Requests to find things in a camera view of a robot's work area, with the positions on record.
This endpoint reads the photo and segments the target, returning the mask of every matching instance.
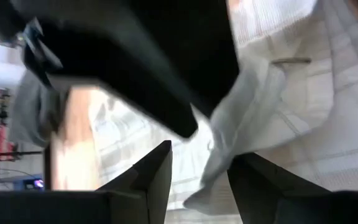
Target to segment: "gray fabric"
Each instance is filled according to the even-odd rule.
[[[9,140],[46,147],[52,131],[64,118],[68,91],[46,88],[31,71],[26,71],[9,107]]]

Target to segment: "white cloth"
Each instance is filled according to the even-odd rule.
[[[103,105],[104,114],[91,115],[104,182],[161,141],[173,140],[170,223],[239,223],[223,171],[244,152],[258,151],[330,190],[358,189],[358,23],[345,0],[243,0],[231,17],[242,74],[210,121],[197,116],[200,128],[191,141],[116,99]],[[269,63],[287,57],[309,57],[312,63]],[[106,130],[117,137],[104,135]],[[184,201],[187,208],[220,216],[175,213]]]

